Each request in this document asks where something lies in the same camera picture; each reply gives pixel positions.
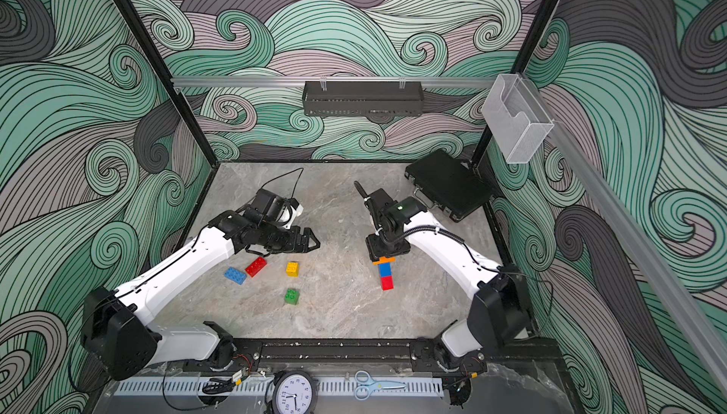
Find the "blue square lego brick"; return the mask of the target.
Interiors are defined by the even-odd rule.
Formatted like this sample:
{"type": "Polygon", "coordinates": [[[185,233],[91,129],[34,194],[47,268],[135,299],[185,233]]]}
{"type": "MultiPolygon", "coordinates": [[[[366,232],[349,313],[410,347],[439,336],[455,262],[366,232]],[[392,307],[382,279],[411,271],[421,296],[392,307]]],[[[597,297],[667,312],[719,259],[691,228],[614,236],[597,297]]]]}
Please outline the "blue square lego brick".
{"type": "Polygon", "coordinates": [[[390,263],[383,263],[378,265],[378,270],[381,278],[391,277],[392,270],[390,263]]]}

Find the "red long lego brick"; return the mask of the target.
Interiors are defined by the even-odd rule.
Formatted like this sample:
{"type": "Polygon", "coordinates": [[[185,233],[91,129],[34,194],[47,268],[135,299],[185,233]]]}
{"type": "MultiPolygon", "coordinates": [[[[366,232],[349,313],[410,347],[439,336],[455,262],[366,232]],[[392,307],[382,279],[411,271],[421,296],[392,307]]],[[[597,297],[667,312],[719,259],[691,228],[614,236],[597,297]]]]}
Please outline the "red long lego brick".
{"type": "Polygon", "coordinates": [[[255,277],[265,266],[267,261],[263,257],[257,257],[244,271],[248,277],[255,277]]]}

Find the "yellow square lego brick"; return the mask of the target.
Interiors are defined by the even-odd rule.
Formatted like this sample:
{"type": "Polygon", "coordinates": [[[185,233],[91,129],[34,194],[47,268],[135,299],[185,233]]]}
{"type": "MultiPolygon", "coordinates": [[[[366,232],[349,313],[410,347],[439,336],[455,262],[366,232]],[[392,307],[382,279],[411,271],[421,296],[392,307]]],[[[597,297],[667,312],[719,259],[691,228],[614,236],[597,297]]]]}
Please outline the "yellow square lego brick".
{"type": "Polygon", "coordinates": [[[288,277],[297,278],[299,276],[299,263],[289,262],[286,266],[286,275],[288,277]]]}

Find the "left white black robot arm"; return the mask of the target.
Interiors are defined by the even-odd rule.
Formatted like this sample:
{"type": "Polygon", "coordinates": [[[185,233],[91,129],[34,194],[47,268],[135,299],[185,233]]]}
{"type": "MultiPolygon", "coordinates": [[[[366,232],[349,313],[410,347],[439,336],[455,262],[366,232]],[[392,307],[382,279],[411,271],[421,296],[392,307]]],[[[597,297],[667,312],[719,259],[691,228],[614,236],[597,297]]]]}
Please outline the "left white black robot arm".
{"type": "Polygon", "coordinates": [[[80,344],[115,381],[152,364],[207,361],[225,370],[233,359],[233,338],[213,321],[200,326],[162,326],[156,317],[208,270],[235,254],[262,247],[266,254],[316,251],[310,228],[257,223],[225,211],[172,256],[114,288],[91,291],[83,304],[80,344]]]}

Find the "light blue lego brick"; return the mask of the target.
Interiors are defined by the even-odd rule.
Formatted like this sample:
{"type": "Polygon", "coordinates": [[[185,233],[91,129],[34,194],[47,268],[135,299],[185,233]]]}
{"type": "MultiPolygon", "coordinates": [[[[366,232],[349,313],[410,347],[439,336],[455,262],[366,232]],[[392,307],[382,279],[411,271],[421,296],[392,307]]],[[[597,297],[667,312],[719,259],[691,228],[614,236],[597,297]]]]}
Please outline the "light blue lego brick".
{"type": "Polygon", "coordinates": [[[247,274],[244,271],[237,270],[236,268],[229,268],[225,272],[225,278],[237,285],[242,285],[247,279],[247,274]]]}

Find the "orange long lego brick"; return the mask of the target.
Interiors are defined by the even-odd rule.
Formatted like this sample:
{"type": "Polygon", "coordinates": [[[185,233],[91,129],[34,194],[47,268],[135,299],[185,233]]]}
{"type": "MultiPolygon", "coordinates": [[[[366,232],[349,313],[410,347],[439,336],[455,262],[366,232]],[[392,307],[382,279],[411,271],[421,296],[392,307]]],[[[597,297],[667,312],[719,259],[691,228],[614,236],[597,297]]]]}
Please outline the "orange long lego brick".
{"type": "Polygon", "coordinates": [[[396,257],[381,257],[379,260],[374,261],[373,265],[385,265],[385,264],[391,264],[393,262],[396,262],[396,257]]]}

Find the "red square lego brick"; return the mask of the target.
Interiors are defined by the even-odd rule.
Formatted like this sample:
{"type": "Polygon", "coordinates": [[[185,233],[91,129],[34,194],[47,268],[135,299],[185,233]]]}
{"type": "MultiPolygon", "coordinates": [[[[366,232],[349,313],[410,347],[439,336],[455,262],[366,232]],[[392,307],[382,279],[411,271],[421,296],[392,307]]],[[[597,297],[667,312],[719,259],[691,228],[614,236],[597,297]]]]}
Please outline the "red square lego brick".
{"type": "Polygon", "coordinates": [[[387,276],[381,278],[381,287],[383,291],[392,290],[394,288],[393,277],[387,276]]]}

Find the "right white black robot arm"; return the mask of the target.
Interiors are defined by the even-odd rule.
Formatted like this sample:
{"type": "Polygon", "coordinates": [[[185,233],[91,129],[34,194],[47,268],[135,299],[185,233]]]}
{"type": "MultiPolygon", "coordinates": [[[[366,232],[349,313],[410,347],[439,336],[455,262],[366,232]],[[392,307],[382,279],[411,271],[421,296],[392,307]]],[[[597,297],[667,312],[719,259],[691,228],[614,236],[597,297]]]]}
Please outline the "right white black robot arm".
{"type": "Polygon", "coordinates": [[[448,326],[435,339],[437,359],[450,367],[468,353],[499,349],[532,328],[532,303],[526,276],[490,260],[447,230],[418,199],[396,201],[382,189],[354,186],[370,214],[374,232],[367,250],[379,268],[413,247],[445,270],[471,301],[467,319],[448,326]]]}

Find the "green square lego brick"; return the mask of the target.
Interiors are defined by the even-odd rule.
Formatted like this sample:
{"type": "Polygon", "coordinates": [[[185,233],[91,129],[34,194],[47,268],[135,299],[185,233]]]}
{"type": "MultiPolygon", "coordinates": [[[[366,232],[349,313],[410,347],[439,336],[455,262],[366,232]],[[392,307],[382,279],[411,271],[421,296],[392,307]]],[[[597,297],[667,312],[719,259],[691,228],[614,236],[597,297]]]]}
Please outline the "green square lego brick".
{"type": "Polygon", "coordinates": [[[286,291],[284,302],[291,305],[297,305],[299,303],[300,293],[297,289],[289,288],[286,291]]]}

